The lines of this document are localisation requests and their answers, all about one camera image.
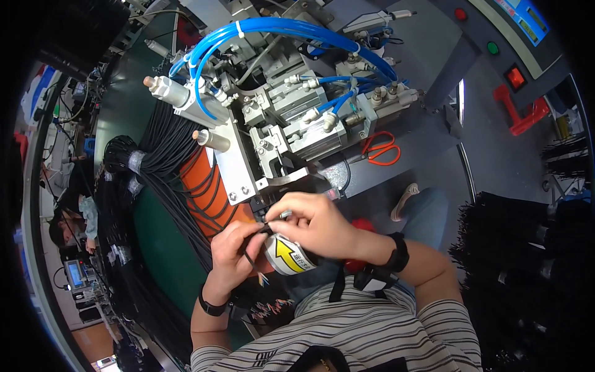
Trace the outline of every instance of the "wrist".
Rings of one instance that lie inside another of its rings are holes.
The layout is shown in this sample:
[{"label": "wrist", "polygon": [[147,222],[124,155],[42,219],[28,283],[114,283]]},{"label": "wrist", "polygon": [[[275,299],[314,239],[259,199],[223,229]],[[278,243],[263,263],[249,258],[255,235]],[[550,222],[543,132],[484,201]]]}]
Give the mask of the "wrist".
[{"label": "wrist", "polygon": [[202,288],[202,299],[213,306],[222,306],[227,303],[231,297],[231,290],[220,285],[220,281],[214,279],[209,273],[206,277],[205,285]]},{"label": "wrist", "polygon": [[392,238],[366,230],[359,230],[356,241],[357,259],[376,266],[386,265],[397,248]]}]

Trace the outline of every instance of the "green button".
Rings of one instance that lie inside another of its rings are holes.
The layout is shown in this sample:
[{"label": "green button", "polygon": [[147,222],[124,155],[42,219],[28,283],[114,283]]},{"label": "green button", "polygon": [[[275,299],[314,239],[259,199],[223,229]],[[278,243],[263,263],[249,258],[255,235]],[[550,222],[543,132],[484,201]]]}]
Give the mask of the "green button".
[{"label": "green button", "polygon": [[487,50],[491,53],[491,54],[498,54],[500,53],[500,50],[498,49],[498,46],[496,45],[496,43],[494,43],[493,41],[490,41],[487,44]]}]

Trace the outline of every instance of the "jeans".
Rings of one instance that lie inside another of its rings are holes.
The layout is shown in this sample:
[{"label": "jeans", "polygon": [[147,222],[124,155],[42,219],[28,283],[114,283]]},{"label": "jeans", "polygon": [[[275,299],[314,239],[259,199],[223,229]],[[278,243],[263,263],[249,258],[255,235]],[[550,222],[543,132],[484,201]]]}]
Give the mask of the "jeans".
[{"label": "jeans", "polygon": [[[447,212],[448,199],[444,192],[433,187],[424,189],[419,194],[409,197],[401,209],[400,216],[406,220],[401,232],[406,239],[424,243],[438,250]],[[320,260],[319,266],[313,270],[285,277],[285,290],[297,305],[320,287],[334,283],[339,267],[337,260]],[[395,286],[414,297],[412,286],[401,282]]]}]

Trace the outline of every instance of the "red button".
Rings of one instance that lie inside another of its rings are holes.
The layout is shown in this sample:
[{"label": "red button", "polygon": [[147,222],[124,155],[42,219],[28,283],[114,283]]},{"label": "red button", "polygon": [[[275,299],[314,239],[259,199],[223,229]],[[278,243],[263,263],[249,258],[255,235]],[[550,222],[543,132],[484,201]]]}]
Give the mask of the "red button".
[{"label": "red button", "polygon": [[455,17],[459,21],[467,21],[467,13],[461,8],[455,9]]},{"label": "red button", "polygon": [[508,75],[506,75],[506,77],[515,89],[521,87],[521,85],[523,85],[523,83],[525,82],[525,78],[522,76],[521,72],[516,67],[513,68],[511,72],[509,72]]}]

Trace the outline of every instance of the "hand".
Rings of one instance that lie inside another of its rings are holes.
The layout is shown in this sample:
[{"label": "hand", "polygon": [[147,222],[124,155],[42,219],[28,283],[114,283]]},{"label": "hand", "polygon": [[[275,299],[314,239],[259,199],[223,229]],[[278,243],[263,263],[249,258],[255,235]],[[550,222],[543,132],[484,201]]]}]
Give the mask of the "hand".
[{"label": "hand", "polygon": [[[252,272],[252,266],[243,252],[240,252],[240,246],[245,237],[257,232],[262,226],[262,223],[234,221],[213,238],[213,270],[209,273],[203,293],[208,291],[217,292],[221,296],[228,295],[246,280]],[[248,243],[246,252],[252,261],[256,261],[266,238],[267,234],[258,234]]]},{"label": "hand", "polygon": [[274,204],[267,220],[291,210],[288,221],[272,221],[271,230],[317,255],[359,258],[361,230],[353,227],[326,196],[289,192]]},{"label": "hand", "polygon": [[93,254],[95,253],[95,248],[97,248],[97,246],[95,245],[95,240],[94,239],[87,239],[87,241],[85,242],[85,249],[87,250],[88,253]]}]

